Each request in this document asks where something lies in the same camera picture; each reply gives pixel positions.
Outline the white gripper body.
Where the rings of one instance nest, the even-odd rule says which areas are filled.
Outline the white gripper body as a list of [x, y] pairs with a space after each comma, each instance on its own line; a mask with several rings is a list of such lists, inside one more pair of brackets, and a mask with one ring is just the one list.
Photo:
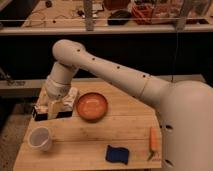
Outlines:
[[46, 114], [47, 119], [70, 117], [74, 107], [74, 98], [70, 95], [61, 100], [50, 100], [47, 96], [39, 99], [39, 114]]

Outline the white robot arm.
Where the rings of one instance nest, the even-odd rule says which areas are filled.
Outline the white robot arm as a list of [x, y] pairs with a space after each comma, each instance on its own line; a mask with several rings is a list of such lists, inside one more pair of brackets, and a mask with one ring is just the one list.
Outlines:
[[52, 47], [56, 59], [45, 82], [50, 99], [68, 94], [80, 69], [154, 108], [162, 124], [160, 171], [213, 171], [213, 88], [198, 81], [169, 82], [99, 58], [75, 41]]

